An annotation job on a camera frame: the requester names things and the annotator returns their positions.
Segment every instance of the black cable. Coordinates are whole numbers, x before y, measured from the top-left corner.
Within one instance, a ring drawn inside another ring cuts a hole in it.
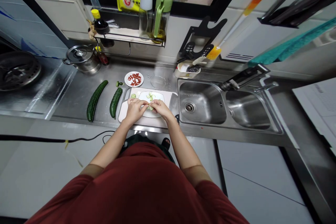
[[[99,133],[97,136],[93,138],[77,138],[73,140],[68,140],[69,143],[72,142],[77,142],[79,140],[84,140],[84,141],[91,141],[98,136],[106,133],[106,132],[115,132],[115,131],[104,131],[102,133]],[[0,135],[0,141],[26,141],[26,142],[58,142],[58,143],[63,143],[66,142],[67,140],[65,139],[51,139],[51,138],[38,138],[34,136],[18,136],[18,135]]]
[[[104,142],[104,137],[111,137],[111,135],[105,135],[105,136],[103,136],[103,143],[105,144],[105,142]]]

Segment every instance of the stainless steel sink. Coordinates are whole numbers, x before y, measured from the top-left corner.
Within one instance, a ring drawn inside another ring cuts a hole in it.
[[[266,130],[271,126],[263,103],[253,93],[244,91],[226,92],[227,106],[236,123],[246,128]]]
[[[180,121],[187,124],[282,134],[268,99],[254,87],[222,91],[216,84],[178,80]]]
[[[184,117],[192,122],[222,124],[226,111],[221,91],[214,85],[185,82],[180,86],[180,108]]]

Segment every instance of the woman's left hand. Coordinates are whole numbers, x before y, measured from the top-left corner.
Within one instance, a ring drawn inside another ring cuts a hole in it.
[[[142,115],[144,114],[149,105],[147,101],[139,100],[137,98],[129,98],[127,100],[127,104],[128,109],[126,118],[124,120],[131,125],[133,125],[136,121],[138,121],[142,117]]]

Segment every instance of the foot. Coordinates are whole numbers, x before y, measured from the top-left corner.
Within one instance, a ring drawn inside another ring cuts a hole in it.
[[[169,150],[170,140],[168,138],[164,138],[161,145],[166,147],[167,150]]]

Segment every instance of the person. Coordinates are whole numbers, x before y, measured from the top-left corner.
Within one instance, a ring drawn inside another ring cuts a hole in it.
[[[125,147],[149,105],[167,122],[180,167],[166,147],[145,140]],[[212,182],[164,102],[129,99],[126,118],[90,164],[26,223],[248,222]]]

